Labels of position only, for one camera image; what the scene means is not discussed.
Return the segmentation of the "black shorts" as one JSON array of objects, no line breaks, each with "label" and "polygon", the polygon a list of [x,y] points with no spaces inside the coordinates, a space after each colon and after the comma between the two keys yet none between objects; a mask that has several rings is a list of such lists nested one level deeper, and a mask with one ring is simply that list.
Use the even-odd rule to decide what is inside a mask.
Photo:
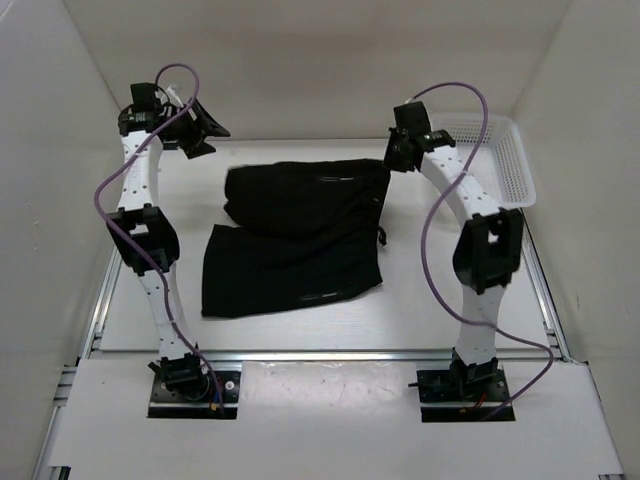
[{"label": "black shorts", "polygon": [[382,284],[381,214],[391,179],[376,159],[278,162],[228,170],[208,240],[205,318],[240,318],[357,298]]}]

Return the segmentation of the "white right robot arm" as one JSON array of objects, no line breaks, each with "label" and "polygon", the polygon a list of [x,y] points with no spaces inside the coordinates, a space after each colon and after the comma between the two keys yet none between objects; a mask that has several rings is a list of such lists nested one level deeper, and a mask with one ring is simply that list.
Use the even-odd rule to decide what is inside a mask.
[{"label": "white right robot arm", "polygon": [[449,387],[458,398],[470,400],[486,384],[480,369],[495,368],[498,314],[520,267],[524,221],[469,173],[448,132],[412,134],[396,127],[389,132],[383,164],[398,172],[419,171],[445,196],[461,228],[452,260],[463,293],[463,320],[453,350],[453,362],[461,367],[450,373]]}]

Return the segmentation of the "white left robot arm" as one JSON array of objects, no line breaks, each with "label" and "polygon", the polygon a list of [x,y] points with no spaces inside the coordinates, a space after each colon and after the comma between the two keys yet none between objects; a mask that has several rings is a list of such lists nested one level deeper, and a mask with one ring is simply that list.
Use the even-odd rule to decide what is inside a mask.
[{"label": "white left robot arm", "polygon": [[159,202],[159,163],[164,150],[187,158],[213,153],[206,139],[230,133],[194,97],[183,103],[167,91],[136,95],[122,111],[118,128],[123,166],[101,184],[94,205],[121,259],[137,276],[158,334],[159,359],[151,368],[180,370],[175,388],[188,400],[206,395],[210,377],[190,337],[177,287],[180,244]]}]

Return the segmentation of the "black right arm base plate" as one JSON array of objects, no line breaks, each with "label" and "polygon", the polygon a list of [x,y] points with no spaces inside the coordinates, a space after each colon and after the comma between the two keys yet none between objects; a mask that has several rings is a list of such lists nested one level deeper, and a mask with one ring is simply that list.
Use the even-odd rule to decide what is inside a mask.
[{"label": "black right arm base plate", "polygon": [[416,389],[423,423],[514,422],[516,415],[505,372],[464,384],[453,369],[422,369],[409,383]]}]

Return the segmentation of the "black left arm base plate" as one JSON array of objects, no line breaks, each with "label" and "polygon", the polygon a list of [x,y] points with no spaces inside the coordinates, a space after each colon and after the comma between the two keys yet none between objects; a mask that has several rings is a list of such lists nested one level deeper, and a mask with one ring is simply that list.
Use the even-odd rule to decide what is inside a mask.
[{"label": "black left arm base plate", "polygon": [[218,370],[216,378],[222,393],[216,390],[214,382],[206,375],[201,380],[187,381],[177,385],[167,383],[161,375],[160,367],[150,368],[154,372],[147,417],[150,419],[195,419],[195,420],[235,420],[238,413],[241,391],[239,369]]}]

